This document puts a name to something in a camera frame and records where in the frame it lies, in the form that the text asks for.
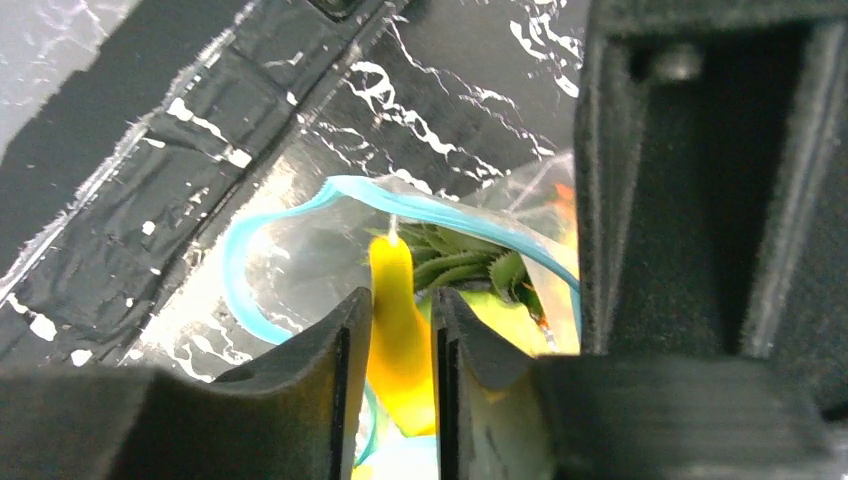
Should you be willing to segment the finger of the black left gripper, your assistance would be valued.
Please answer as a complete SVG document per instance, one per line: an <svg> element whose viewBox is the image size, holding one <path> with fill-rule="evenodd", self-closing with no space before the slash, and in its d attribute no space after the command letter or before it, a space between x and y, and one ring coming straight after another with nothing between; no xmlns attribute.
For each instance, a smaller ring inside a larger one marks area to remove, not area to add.
<svg viewBox="0 0 848 480"><path fill-rule="evenodd" d="M588 354L768 361L847 407L847 5L595 1L574 121Z"/></svg>

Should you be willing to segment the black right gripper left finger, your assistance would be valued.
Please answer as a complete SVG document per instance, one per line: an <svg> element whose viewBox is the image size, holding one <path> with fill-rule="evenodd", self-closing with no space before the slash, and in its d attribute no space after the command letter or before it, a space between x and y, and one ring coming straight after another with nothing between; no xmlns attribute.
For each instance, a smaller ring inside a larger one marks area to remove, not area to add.
<svg viewBox="0 0 848 480"><path fill-rule="evenodd" d="M372 295L210 383L159 367L1 373L5 479L347 479Z"/></svg>

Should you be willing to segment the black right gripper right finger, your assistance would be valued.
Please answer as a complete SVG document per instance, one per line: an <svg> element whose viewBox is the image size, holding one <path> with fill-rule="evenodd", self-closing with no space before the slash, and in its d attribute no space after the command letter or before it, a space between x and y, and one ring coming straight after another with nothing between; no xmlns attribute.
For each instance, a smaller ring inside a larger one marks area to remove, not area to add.
<svg viewBox="0 0 848 480"><path fill-rule="evenodd" d="M443 479L834 479L838 438L766 363L530 356L432 298Z"/></svg>

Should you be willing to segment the yellow toy banana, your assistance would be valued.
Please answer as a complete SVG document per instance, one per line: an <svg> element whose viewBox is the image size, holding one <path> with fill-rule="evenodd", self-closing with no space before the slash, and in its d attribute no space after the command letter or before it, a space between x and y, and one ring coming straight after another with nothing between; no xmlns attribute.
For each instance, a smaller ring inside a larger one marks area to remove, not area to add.
<svg viewBox="0 0 848 480"><path fill-rule="evenodd" d="M436 433L431 327L419 311L410 247L390 218L368 248L372 327L367 380L403 435Z"/></svg>

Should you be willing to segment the clear zip top bag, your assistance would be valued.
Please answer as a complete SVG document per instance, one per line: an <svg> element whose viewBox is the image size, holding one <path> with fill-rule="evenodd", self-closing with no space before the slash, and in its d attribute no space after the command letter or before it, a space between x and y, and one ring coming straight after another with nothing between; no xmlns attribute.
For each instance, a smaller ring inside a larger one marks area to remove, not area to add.
<svg viewBox="0 0 848 480"><path fill-rule="evenodd" d="M459 200L400 173L335 175L300 205L230 227L223 297L247 332L278 345L353 289L370 289L374 321L353 475L433 479L434 292L455 289L526 354L579 353L575 203L568 152Z"/></svg>

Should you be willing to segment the green toy cabbage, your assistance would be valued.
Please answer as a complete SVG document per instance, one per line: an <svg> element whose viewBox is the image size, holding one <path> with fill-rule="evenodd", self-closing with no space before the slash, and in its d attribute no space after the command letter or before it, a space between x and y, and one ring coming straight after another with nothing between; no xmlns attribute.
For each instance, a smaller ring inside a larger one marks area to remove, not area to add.
<svg viewBox="0 0 848 480"><path fill-rule="evenodd" d="M488 292L459 291L460 297L489 328L530 356L554 353L542 329L522 304L508 304Z"/></svg>

